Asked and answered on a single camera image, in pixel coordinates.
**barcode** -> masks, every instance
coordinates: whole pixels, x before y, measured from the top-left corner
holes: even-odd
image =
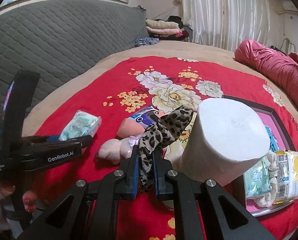
[[[285,159],[285,155],[284,154],[283,155],[278,155],[278,161],[279,162],[283,162],[284,159]]]
[[[279,195],[277,200],[285,198],[286,187],[287,187],[287,184],[283,184],[279,186]]]

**tray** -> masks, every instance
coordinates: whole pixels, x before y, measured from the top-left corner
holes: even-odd
[[[296,151],[293,141],[291,140],[291,137],[289,136],[286,127],[284,126],[282,120],[273,108],[233,96],[223,95],[223,98],[236,100],[251,107],[254,111],[257,112],[264,125],[270,127],[273,135],[277,139],[277,144],[280,150]],[[258,207],[253,200],[246,200],[245,198],[243,175],[232,182],[232,188],[233,197],[236,198],[254,217],[273,213],[282,208],[285,208],[286,206],[294,202],[294,200],[291,200],[289,202],[276,204],[268,208]]]

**red floral bedsheet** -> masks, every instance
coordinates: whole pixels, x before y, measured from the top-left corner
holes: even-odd
[[[76,180],[91,182],[115,170],[116,166],[110,162],[94,159],[94,154],[105,141],[116,136],[121,121],[132,112],[146,105],[153,105],[165,113],[180,105],[197,109],[202,100],[220,98],[222,94],[274,108],[298,151],[298,125],[280,96],[265,80],[209,62],[163,57],[130,58],[73,95],[36,133],[59,134],[77,110],[102,117],[94,143],[84,156],[46,171],[35,184],[39,197],[54,201]],[[135,233],[138,240],[175,239],[173,216],[173,212],[158,202],[152,192],[138,195],[133,202],[121,201],[117,239],[134,239]],[[277,239],[283,239],[298,226],[298,200],[259,220]]]

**green tissue package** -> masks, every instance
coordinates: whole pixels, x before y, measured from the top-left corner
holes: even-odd
[[[93,137],[100,125],[101,117],[78,110],[63,129],[59,141],[66,141],[83,135],[91,135]]]
[[[271,191],[265,157],[243,174],[246,199],[255,199]]]

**blue book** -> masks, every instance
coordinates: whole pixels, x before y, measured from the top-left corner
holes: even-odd
[[[273,152],[279,151],[279,147],[277,145],[276,139],[275,139],[272,131],[270,130],[270,128],[268,126],[265,126],[265,127],[266,127],[266,130],[267,130],[268,136],[270,138],[270,147],[269,147],[269,150],[271,150]]]

